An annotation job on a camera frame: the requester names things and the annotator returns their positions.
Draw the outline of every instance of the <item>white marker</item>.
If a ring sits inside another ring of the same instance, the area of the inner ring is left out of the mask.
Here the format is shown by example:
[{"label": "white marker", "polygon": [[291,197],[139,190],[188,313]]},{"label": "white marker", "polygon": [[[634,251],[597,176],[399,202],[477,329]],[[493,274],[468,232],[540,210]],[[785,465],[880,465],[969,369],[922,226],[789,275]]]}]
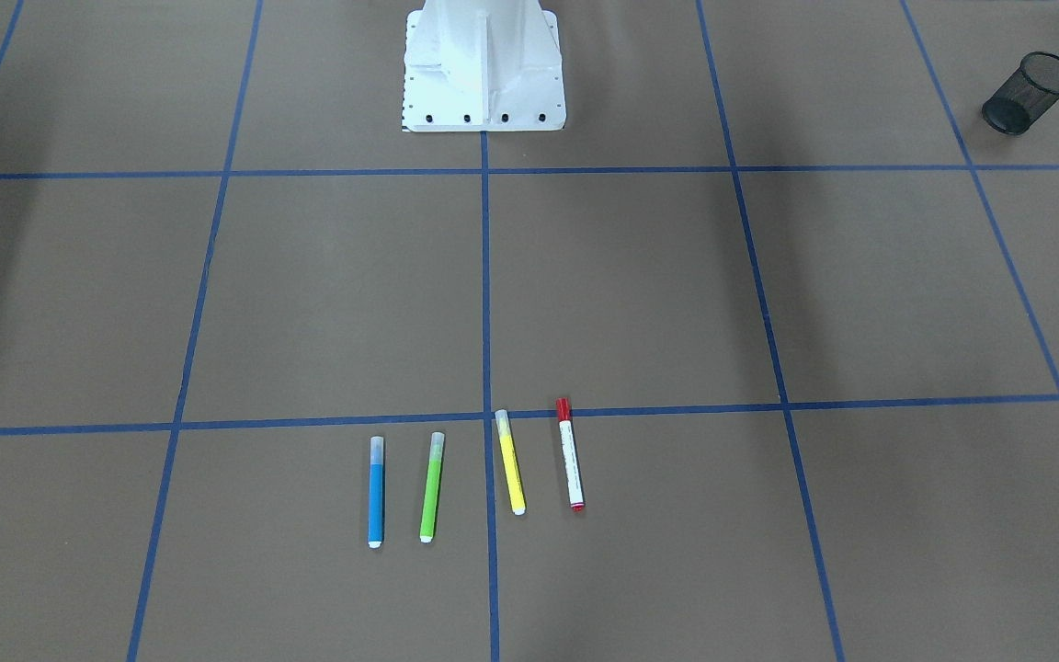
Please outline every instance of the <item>white marker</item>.
[{"label": "white marker", "polygon": [[571,400],[558,398],[558,431],[562,435],[562,462],[567,465],[567,491],[571,496],[571,511],[579,513],[586,505],[582,500],[582,478],[579,477],[579,457],[575,452],[575,427],[571,423]]}]

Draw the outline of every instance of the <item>metal base plate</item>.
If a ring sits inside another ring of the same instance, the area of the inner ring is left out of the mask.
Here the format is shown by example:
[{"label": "metal base plate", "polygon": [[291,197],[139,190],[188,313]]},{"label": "metal base plate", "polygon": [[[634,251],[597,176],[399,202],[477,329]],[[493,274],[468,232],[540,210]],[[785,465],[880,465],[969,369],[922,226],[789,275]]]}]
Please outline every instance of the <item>metal base plate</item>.
[{"label": "metal base plate", "polygon": [[[408,46],[424,12],[408,16]],[[558,17],[542,12],[558,42]],[[402,129],[449,130],[558,130],[567,125],[567,96],[561,67],[526,71],[517,85],[492,94],[491,117],[483,118],[484,104],[475,93],[451,87],[444,75],[408,68],[402,87]]]}]

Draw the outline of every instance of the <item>black mesh pen holder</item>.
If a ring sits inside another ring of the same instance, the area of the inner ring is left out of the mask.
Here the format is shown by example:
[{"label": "black mesh pen holder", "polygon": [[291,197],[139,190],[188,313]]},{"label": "black mesh pen holder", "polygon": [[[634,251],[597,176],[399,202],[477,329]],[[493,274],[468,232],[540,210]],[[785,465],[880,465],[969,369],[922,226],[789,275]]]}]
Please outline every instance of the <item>black mesh pen holder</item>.
[{"label": "black mesh pen holder", "polygon": [[983,119],[1009,136],[1024,133],[1059,100],[1059,55],[1024,55],[1021,68],[983,105]]}]

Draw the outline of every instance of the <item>marker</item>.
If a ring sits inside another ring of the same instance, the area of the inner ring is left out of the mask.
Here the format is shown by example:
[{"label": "marker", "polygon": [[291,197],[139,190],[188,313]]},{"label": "marker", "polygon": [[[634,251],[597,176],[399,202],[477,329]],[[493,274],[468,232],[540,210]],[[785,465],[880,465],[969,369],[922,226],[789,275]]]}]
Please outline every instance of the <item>marker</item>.
[{"label": "marker", "polygon": [[518,453],[513,449],[513,432],[509,430],[509,412],[503,409],[492,412],[497,415],[497,435],[501,440],[501,460],[505,462],[505,481],[509,485],[509,505],[514,515],[526,514],[526,495],[521,490],[521,472],[518,470]]},{"label": "marker", "polygon": [[382,547],[382,436],[371,436],[371,506],[365,527],[365,543],[371,549]]},{"label": "marker", "polygon": [[428,486],[424,487],[424,520],[419,541],[428,544],[435,535],[435,508],[441,503],[441,469],[444,466],[444,432],[432,432],[432,451],[428,455]]},{"label": "marker", "polygon": [[558,431],[562,435],[562,462],[567,465],[567,491],[571,495],[571,511],[580,513],[586,503],[582,500],[582,478],[579,477],[579,457],[575,452],[575,427],[571,423],[571,400],[558,398]]}]

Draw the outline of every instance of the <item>yellow marker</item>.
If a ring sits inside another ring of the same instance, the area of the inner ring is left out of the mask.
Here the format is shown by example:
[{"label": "yellow marker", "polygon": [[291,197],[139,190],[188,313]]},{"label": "yellow marker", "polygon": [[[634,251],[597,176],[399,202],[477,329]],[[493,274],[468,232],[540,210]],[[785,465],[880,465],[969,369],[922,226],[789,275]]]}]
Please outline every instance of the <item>yellow marker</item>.
[{"label": "yellow marker", "polygon": [[513,449],[513,432],[509,430],[509,412],[500,409],[497,415],[497,435],[501,440],[501,460],[505,462],[505,481],[509,485],[509,505],[514,515],[526,514],[526,495],[521,490],[521,472],[518,470],[518,452]]}]

